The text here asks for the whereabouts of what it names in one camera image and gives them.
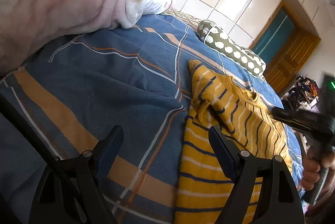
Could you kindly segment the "person's right hand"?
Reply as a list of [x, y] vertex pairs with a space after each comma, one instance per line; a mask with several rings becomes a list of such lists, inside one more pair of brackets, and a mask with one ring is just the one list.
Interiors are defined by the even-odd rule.
[[310, 147], [307, 151], [307, 156], [303, 159], [304, 171], [301, 180], [302, 187], [307, 191], [312, 190], [315, 184], [320, 180], [320, 174], [318, 172], [321, 167], [325, 167], [329, 169], [329, 172], [321, 193], [334, 190], [334, 152], [324, 155], [321, 164], [315, 159], [314, 149]]

